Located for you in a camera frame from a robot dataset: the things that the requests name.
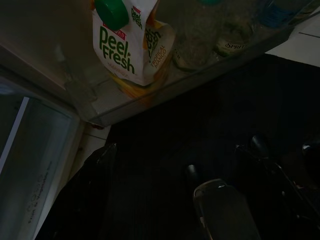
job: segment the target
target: dark floor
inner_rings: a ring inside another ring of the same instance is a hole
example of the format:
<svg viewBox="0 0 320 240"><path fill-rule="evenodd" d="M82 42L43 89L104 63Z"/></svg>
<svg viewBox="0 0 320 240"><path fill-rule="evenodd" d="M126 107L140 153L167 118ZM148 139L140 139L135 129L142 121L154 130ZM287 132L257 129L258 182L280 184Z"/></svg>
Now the dark floor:
<svg viewBox="0 0 320 240"><path fill-rule="evenodd" d="M319 76L317 67L265 54L113 125L107 141L118 144L118 154L108 239L203 239L186 191L184 166L197 164L205 179L230 182L239 164L235 145L247 143L255 133L270 139L276 156L299 149L319 132ZM253 192L255 188L268 192L263 185L253 184ZM264 199L248 201L255 218L272 208ZM256 220L262 239L284 239L274 235L277 227L272 224L281 219L273 217Z"/></svg>

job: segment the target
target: refrigerator shelf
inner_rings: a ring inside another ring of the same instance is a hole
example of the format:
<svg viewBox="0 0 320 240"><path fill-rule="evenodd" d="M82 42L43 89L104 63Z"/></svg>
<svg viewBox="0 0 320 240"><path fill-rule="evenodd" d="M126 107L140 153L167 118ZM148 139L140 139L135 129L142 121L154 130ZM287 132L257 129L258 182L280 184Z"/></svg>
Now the refrigerator shelf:
<svg viewBox="0 0 320 240"><path fill-rule="evenodd" d="M307 19L313 18L318 13L314 13ZM123 93L108 76L106 77L108 80L92 85L93 92L96 94L95 99L86 96L85 91L81 91L77 82L69 84L67 90L84 120L106 127L166 102L206 82L214 81L217 77L250 62L288 40L293 31L297 30L295 29L297 25L301 23L275 30L261 26L257 34L259 39L256 38L250 47L230 57L220 58L219 61L192 73L183 72L171 63L166 82L137 98L131 98Z"/></svg>

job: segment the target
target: crisper drawer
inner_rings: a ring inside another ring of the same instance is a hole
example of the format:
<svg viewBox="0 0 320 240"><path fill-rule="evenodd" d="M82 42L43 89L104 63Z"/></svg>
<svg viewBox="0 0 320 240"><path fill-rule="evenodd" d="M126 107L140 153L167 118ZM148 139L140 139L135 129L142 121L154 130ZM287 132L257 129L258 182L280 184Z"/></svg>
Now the crisper drawer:
<svg viewBox="0 0 320 240"><path fill-rule="evenodd" d="M1 240L33 239L57 194L79 124L28 97L17 109L0 157Z"/></svg>

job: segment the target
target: green bottle cap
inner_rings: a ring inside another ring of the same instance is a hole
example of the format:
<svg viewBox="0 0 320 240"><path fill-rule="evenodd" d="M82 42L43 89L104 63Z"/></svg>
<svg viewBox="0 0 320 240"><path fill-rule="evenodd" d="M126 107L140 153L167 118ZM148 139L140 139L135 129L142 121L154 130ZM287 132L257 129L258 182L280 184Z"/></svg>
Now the green bottle cap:
<svg viewBox="0 0 320 240"><path fill-rule="evenodd" d="M112 31L129 23L128 11L122 0L95 0L94 6L103 23Z"/></svg>

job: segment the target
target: glass bottle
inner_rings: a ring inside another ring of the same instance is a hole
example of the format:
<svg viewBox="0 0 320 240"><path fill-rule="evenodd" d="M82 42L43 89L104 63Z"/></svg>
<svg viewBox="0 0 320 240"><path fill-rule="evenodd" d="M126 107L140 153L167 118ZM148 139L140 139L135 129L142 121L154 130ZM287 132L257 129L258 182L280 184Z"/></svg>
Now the glass bottle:
<svg viewBox="0 0 320 240"><path fill-rule="evenodd" d="M225 0L190 0L185 3L173 53L173 61L179 69L192 71L206 65L225 14Z"/></svg>

